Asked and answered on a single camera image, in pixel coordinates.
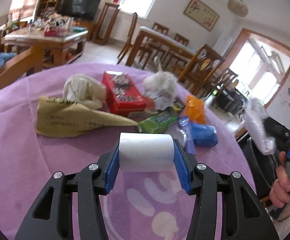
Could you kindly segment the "person's right hand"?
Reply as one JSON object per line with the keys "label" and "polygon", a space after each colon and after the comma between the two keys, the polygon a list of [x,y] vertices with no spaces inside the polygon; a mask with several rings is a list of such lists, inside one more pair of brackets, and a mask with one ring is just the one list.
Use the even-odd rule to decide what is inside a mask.
{"label": "person's right hand", "polygon": [[280,152],[279,160],[282,165],[276,168],[277,179],[270,191],[270,200],[278,208],[282,208],[290,201],[290,180],[285,170],[286,153]]}

